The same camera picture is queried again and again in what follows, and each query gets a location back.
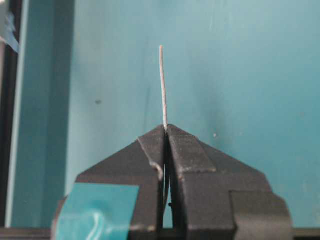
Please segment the blue tape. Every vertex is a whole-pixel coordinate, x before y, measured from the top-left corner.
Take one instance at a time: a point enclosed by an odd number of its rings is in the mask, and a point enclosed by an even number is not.
[[[126,240],[139,186],[76,183],[59,215],[56,240]]]

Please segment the metal frame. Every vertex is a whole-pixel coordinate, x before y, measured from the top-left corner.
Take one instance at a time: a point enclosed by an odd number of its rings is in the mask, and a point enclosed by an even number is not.
[[[18,42],[20,38],[22,5],[23,0],[11,0],[8,9],[14,15],[16,32],[13,34]],[[3,74],[2,81],[0,81],[2,85],[0,87],[0,227],[3,227],[6,219],[18,54],[10,46],[6,45],[4,56],[0,57],[3,59]]]
[[[320,240],[320,228],[294,228],[294,240]],[[50,228],[0,228],[0,240],[49,240]],[[184,240],[182,232],[174,229],[163,229],[158,240]]]

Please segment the wire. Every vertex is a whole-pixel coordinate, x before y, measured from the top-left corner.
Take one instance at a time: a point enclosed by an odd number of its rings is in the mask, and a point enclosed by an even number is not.
[[[167,131],[168,131],[167,97],[166,97],[164,57],[163,57],[163,46],[162,45],[159,46],[159,66],[160,66],[161,91],[162,91],[163,127],[165,130],[165,134],[167,134]]]

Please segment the painted surface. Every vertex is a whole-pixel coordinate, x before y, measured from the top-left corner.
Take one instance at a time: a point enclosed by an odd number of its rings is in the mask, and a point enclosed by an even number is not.
[[[49,227],[65,194],[74,2],[23,7],[6,225]]]
[[[320,1],[76,1],[66,189],[169,123],[266,173],[320,227]]]
[[[61,210],[56,240],[126,240],[139,186],[76,183]]]

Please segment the teal background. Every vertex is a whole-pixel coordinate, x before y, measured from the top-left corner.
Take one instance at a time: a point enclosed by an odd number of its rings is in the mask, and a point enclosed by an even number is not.
[[[128,237],[139,186],[76,183],[56,225],[57,240]]]
[[[163,45],[169,123],[320,227],[320,1],[28,2],[8,224],[49,226],[77,174],[162,123]]]

